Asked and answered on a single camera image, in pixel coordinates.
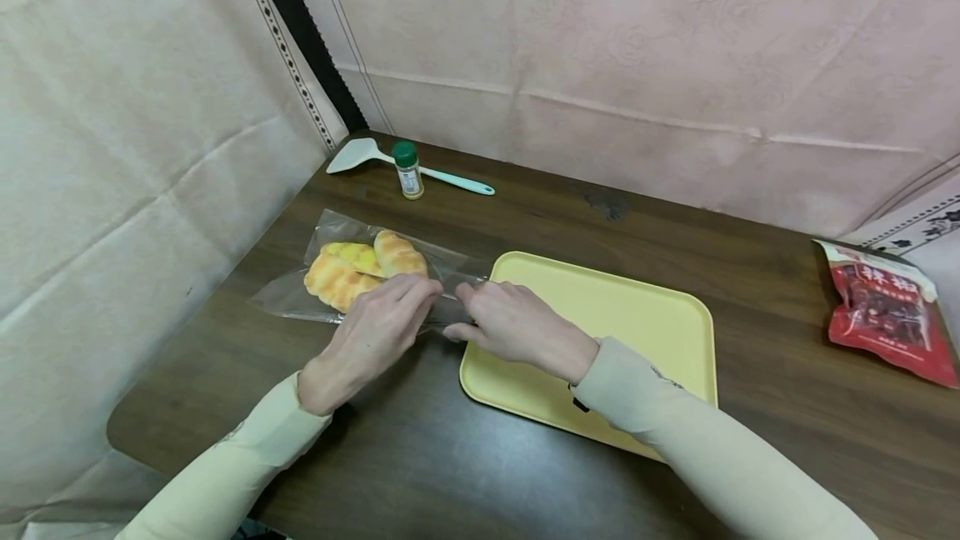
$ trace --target green bottle cap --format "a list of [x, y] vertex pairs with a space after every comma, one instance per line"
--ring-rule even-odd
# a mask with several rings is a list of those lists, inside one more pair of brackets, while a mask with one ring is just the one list
[[397, 167], [411, 168], [417, 163], [417, 148], [414, 147], [412, 142], [403, 140], [393, 144], [391, 154], [393, 155], [393, 161], [397, 163]]

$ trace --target bread roll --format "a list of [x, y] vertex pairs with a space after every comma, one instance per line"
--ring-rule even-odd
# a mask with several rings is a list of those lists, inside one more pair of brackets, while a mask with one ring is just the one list
[[386, 277], [383, 268], [377, 262], [377, 254], [374, 253], [371, 245], [357, 242], [330, 242], [329, 244], [323, 244], [320, 252], [321, 254], [327, 253], [342, 258], [343, 261], [352, 264], [360, 273], [375, 275], [378, 278]]
[[373, 241], [373, 251], [377, 254], [380, 267], [392, 278], [399, 273], [417, 273], [426, 277], [426, 258], [419, 254], [414, 245], [397, 235], [397, 232], [383, 230]]
[[349, 311], [360, 294], [371, 292], [380, 283], [380, 280], [360, 273], [342, 258], [323, 251], [303, 276], [306, 292], [340, 313]]

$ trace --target red package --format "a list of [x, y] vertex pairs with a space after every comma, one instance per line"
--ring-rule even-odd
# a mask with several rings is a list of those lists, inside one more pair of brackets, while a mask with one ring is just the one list
[[868, 350], [930, 382], [960, 388], [948, 340], [934, 317], [933, 282], [906, 263], [814, 242], [826, 252], [842, 298], [830, 318], [830, 342]]

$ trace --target beige arm cover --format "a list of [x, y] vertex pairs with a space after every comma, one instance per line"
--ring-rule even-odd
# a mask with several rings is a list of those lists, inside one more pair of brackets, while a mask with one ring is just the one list
[[733, 532], [772, 540], [876, 539], [866, 523], [774, 447], [658, 375], [617, 339], [573, 394], [655, 449]]
[[304, 412], [297, 374], [277, 384], [250, 416], [186, 466], [134, 517], [121, 540], [230, 538], [273, 476], [308, 449], [330, 416]]

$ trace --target yellow tray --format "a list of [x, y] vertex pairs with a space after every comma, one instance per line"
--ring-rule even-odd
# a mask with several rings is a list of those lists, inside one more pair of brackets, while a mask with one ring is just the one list
[[[664, 376], [718, 405], [713, 319], [695, 297], [522, 252], [498, 258], [490, 277], [522, 283], [590, 336], [619, 339]], [[460, 384], [485, 405], [663, 461], [599, 415], [576, 408], [566, 383], [531, 365], [501, 361], [470, 344], [460, 363]]]

